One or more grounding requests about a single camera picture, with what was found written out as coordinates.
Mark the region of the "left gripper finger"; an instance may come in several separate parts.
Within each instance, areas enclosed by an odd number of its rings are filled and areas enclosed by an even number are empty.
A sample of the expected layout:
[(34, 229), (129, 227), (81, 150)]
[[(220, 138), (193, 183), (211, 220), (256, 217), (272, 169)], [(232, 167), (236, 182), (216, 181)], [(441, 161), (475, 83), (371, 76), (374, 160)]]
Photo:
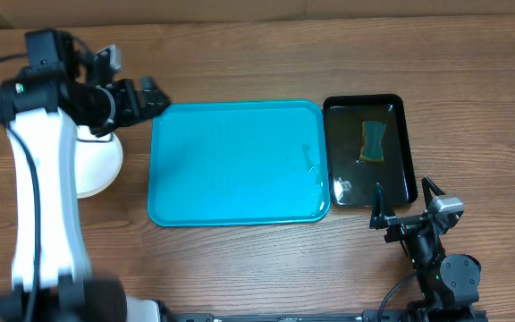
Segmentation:
[(172, 100), (158, 87), (152, 77), (140, 79), (143, 105), (139, 110), (140, 117), (148, 120), (159, 116), (172, 104)]
[(133, 81), (122, 79), (119, 81), (118, 94), (118, 122), (120, 125), (134, 125), (142, 121), (139, 110), (139, 97), (134, 88)]

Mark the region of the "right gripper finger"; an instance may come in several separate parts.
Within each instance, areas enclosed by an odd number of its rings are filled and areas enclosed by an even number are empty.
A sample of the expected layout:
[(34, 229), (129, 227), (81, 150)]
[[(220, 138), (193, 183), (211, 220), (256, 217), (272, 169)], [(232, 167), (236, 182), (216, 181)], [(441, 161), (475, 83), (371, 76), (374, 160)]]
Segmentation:
[(438, 213), (441, 208), (440, 202), (443, 200), (444, 192), (428, 176), (424, 176), (422, 178), (421, 184), (425, 199), (426, 212)]
[(390, 221), (395, 218), (396, 214), (393, 207), (386, 200), (382, 185), (377, 182), (369, 227), (371, 229), (387, 228), (390, 225)]

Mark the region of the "white plate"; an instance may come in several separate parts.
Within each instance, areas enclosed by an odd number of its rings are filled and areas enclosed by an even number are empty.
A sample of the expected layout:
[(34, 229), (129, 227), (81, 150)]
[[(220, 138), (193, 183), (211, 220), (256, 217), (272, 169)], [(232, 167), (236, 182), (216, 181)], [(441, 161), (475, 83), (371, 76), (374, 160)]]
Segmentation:
[(109, 133), (97, 137), (88, 126), (78, 127), (75, 141), (75, 181), (79, 199), (106, 189), (122, 168), (123, 150), (118, 137)]

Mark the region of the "green yellow sponge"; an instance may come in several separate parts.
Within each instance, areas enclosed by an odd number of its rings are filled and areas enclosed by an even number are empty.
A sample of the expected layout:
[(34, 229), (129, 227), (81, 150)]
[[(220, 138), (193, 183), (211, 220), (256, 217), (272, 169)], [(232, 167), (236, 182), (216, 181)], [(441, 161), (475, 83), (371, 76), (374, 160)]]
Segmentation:
[(366, 163), (383, 163), (383, 138), (386, 124), (378, 121), (362, 123), (359, 160)]

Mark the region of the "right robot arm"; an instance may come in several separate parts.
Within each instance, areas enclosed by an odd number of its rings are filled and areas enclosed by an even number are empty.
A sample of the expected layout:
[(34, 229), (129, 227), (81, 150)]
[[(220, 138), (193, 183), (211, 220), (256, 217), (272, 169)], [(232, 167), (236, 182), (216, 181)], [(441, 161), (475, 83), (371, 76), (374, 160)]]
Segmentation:
[[(474, 309), (479, 301), (481, 265), (467, 254), (448, 255), (441, 243), (460, 220), (464, 203), (442, 191), (429, 177), (421, 181), (426, 207), (422, 214), (398, 217), (386, 201), (381, 184), (375, 187), (369, 227), (385, 229), (387, 243), (399, 242), (413, 267), (382, 300), (373, 319), (382, 321), (486, 321), (484, 311)], [(422, 299), (403, 311), (388, 310), (392, 296), (411, 279), (416, 279)]]

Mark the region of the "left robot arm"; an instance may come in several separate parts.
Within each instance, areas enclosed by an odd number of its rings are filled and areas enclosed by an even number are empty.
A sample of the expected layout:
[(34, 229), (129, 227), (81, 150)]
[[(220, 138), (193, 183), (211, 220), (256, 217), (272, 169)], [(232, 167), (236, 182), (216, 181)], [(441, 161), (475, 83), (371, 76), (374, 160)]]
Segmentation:
[(128, 295), (113, 277), (94, 278), (80, 230), (75, 187), (77, 130), (97, 137), (159, 116), (170, 98), (145, 77), (117, 80), (113, 48), (75, 49), (73, 35), (25, 36), (28, 64), (0, 86), (0, 120), (12, 144), (17, 240), (4, 321), (169, 321), (156, 300)]

